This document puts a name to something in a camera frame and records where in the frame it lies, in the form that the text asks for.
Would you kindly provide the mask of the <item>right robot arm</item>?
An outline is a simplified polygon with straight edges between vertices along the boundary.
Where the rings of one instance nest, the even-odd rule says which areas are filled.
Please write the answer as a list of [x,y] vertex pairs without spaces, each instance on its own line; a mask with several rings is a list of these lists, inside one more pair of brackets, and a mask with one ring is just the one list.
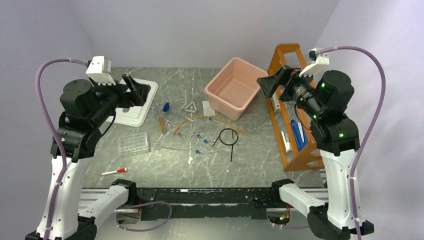
[[354,160],[359,156],[360,137],[356,123],[345,113],[354,94],[352,81],[338,70],[324,72],[317,86],[312,77],[299,69],[281,67],[275,74],[257,80],[264,96],[272,97],[278,87],[280,99],[294,101],[310,117],[310,131],[315,139],[327,174],[328,201],[322,201],[300,189],[292,180],[272,183],[270,202],[297,209],[308,222],[312,233],[323,240],[348,240],[375,231],[373,223],[360,212]]

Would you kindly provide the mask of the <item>black iron ring stand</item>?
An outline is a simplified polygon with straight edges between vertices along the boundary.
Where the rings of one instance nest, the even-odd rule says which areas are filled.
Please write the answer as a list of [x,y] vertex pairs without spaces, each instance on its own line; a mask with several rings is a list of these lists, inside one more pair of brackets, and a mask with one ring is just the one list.
[[234,128],[224,128],[222,129],[215,141],[213,142],[212,146],[215,147],[215,145],[224,145],[230,148],[230,162],[233,162],[234,157],[234,147],[236,143],[239,141],[239,133]]

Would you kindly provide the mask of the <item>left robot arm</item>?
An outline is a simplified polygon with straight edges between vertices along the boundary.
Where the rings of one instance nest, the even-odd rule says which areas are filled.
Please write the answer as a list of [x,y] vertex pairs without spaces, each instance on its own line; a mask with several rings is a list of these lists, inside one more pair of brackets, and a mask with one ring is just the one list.
[[140,202],[136,184],[117,179],[100,199],[79,210],[84,177],[102,138],[100,127],[118,108],[141,107],[151,87],[123,75],[110,84],[89,79],[67,83],[60,102],[64,108],[51,145],[52,175],[43,217],[28,240],[93,240],[98,227],[117,208]]

